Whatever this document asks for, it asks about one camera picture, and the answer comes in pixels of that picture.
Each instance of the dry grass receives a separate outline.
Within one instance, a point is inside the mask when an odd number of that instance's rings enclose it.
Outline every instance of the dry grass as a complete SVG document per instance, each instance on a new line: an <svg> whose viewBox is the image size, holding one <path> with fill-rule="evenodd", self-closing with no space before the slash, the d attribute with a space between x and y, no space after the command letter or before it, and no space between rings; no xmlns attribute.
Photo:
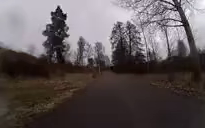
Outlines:
<svg viewBox="0 0 205 128"><path fill-rule="evenodd" d="M202 74L200 83L193 82L191 76L191 73L175 73L172 82L168 81L166 74L152 75L150 79L151 85L170 89L177 95L201 97L202 93L205 92L205 73Z"/></svg>
<svg viewBox="0 0 205 128"><path fill-rule="evenodd" d="M49 79L10 79L6 86L9 112L0 128L22 127L42 112L55 108L92 81L90 74L66 74Z"/></svg>

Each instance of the tree trunk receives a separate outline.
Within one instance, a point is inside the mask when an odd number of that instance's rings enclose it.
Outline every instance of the tree trunk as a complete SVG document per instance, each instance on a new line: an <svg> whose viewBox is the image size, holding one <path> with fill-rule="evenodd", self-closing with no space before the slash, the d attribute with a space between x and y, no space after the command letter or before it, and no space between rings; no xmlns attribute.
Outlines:
<svg viewBox="0 0 205 128"><path fill-rule="evenodd" d="M188 39L188 44L190 47L190 56L192 58L192 64L193 64L193 73L194 73L194 80L195 81L200 81L201 80L201 68L200 68L200 63L199 63L199 55L198 51L196 48L195 44L195 39L191 30L191 26L189 24L189 21L185 15L185 12L183 11L180 3L177 0L173 0L174 4L177 7L177 11L181 17L187 39Z"/></svg>
<svg viewBox="0 0 205 128"><path fill-rule="evenodd" d="M169 38L168 38L168 32L167 32L167 27L164 26L164 33L166 36L166 43L167 43L167 52L168 52L168 57L171 57L171 51L170 51L170 42L169 42Z"/></svg>
<svg viewBox="0 0 205 128"><path fill-rule="evenodd" d="M144 41L145 41L145 45L146 45L146 59L147 59L147 63L146 63L146 67L147 67L147 72L149 72L149 50L148 50L148 43L147 43L147 40L146 40L146 35L145 35L145 31L144 31L144 28L142 26L142 21L141 19L139 18L139 21L140 21L140 27L142 29L142 35L143 35L143 38L144 38Z"/></svg>

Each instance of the grass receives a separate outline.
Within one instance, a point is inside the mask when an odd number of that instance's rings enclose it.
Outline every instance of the grass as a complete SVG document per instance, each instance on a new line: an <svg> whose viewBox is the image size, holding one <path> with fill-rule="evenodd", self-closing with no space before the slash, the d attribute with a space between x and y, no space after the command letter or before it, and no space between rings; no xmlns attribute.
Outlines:
<svg viewBox="0 0 205 128"><path fill-rule="evenodd" d="M6 97L9 112L0 128L22 127L40 113L48 112L92 81L90 74L66 74L51 79L7 80Z"/></svg>

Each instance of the sky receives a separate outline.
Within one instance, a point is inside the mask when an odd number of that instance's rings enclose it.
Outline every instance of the sky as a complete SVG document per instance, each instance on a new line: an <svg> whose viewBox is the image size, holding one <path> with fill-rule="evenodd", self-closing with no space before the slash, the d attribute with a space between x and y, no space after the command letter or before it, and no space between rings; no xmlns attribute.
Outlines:
<svg viewBox="0 0 205 128"><path fill-rule="evenodd" d="M199 1L198 6L205 8L205 0ZM27 51L34 46L35 54L43 53L46 38L42 31L57 5L68 14L68 42L73 49L79 36L83 36L92 44L102 42L109 56L113 24L131 18L129 12L113 5L112 0L0 0L0 41L15 50ZM198 46L205 46L205 12L196 14L192 25Z"/></svg>

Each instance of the paved path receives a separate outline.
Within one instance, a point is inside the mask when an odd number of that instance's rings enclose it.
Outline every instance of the paved path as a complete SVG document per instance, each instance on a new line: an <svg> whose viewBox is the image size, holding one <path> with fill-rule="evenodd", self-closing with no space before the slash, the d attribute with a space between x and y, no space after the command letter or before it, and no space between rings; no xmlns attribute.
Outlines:
<svg viewBox="0 0 205 128"><path fill-rule="evenodd" d="M150 86L145 76L105 73L30 128L205 128L199 101Z"/></svg>

